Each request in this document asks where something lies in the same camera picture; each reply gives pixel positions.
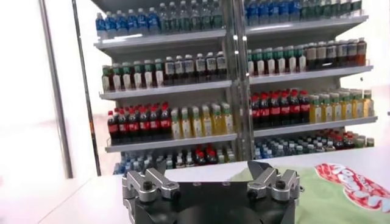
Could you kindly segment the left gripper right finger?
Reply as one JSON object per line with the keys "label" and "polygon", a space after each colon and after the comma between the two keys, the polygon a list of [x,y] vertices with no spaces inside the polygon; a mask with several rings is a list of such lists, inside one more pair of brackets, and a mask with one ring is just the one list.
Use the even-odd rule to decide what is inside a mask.
{"label": "left gripper right finger", "polygon": [[247,183],[247,197],[250,201],[271,196],[275,201],[298,200],[301,193],[300,176],[295,170],[283,173],[268,163],[248,161],[247,166],[253,180]]}

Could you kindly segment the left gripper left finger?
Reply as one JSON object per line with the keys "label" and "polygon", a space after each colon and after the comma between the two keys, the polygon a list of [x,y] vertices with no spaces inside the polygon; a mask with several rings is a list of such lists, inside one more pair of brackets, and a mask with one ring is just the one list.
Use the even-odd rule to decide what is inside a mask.
{"label": "left gripper left finger", "polygon": [[181,197],[180,185],[165,177],[167,162],[158,162],[156,167],[147,168],[144,175],[135,170],[122,176],[122,196],[125,200],[138,198],[142,203],[152,203],[160,195],[163,199],[177,201]]}

